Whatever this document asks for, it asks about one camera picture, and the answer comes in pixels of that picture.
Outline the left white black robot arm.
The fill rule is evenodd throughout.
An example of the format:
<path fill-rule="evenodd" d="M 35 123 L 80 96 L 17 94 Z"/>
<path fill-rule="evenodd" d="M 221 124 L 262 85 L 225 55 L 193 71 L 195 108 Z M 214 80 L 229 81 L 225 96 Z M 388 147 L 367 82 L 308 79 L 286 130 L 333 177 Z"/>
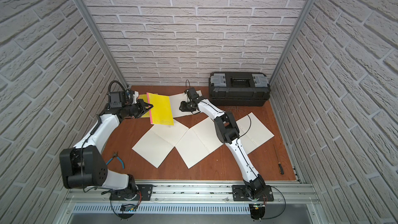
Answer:
<path fill-rule="evenodd" d="M 105 108 L 96 116 L 95 126 L 72 148 L 60 152 L 63 185 L 67 189 L 106 189 L 118 199 L 132 200 L 138 191 L 134 177 L 111 171 L 102 151 L 125 118 L 140 118 L 153 105 L 139 99 L 136 92 L 111 92 L 108 99 Z"/>

